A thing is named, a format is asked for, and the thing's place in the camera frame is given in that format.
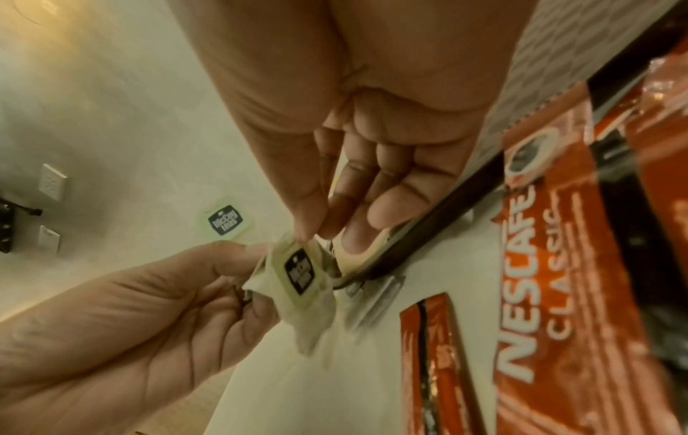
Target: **wall outlet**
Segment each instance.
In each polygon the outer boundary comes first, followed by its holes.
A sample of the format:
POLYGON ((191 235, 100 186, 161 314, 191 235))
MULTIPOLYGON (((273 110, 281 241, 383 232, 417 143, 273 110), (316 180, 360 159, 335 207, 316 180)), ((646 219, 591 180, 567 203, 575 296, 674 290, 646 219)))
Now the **wall outlet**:
POLYGON ((67 176, 53 168, 50 165, 43 165, 41 170, 41 181, 38 185, 38 190, 53 198, 55 201, 61 201, 65 196, 65 186, 67 185, 67 176))
POLYGON ((60 235, 58 233, 52 231, 47 226, 41 225, 41 229, 38 231, 38 246, 46 252, 57 254, 59 251, 59 240, 60 235))

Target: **person's right hand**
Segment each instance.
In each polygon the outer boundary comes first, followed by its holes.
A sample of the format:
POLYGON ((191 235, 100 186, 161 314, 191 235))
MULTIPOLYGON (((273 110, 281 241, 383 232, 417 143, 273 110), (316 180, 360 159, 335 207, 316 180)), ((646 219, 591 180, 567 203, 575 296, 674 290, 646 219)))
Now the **person's right hand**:
POLYGON ((456 183, 536 3, 168 2, 297 238, 346 227, 353 253, 456 183))

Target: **tea bag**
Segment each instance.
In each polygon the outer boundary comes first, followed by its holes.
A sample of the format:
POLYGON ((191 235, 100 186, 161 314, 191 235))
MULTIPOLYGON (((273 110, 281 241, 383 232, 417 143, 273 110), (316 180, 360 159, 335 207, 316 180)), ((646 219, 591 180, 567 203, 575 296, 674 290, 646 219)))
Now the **tea bag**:
POLYGON ((336 275, 336 270, 332 255, 317 241, 301 245, 287 234, 261 261, 244 290, 270 297, 282 320, 294 328, 299 352, 311 356, 335 320, 330 274, 336 275))

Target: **hand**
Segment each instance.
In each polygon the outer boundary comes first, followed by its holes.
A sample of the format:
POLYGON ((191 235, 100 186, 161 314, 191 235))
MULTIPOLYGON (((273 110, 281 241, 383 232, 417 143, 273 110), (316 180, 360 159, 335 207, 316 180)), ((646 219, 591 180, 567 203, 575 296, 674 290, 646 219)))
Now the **hand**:
POLYGON ((457 182, 536 2, 168 3, 297 238, 347 226, 344 247, 358 253, 457 182))
POLYGON ((3 435, 123 433, 246 357, 277 322, 227 277, 265 254, 197 247, 68 290, 0 323, 3 435))

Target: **checkered surface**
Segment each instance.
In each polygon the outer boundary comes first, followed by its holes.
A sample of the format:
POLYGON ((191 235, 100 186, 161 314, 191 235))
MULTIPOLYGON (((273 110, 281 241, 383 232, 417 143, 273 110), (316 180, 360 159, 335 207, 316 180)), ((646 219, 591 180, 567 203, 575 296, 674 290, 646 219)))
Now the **checkered surface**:
POLYGON ((540 0, 464 176, 499 153, 506 127, 572 84, 590 78, 676 2, 540 0))

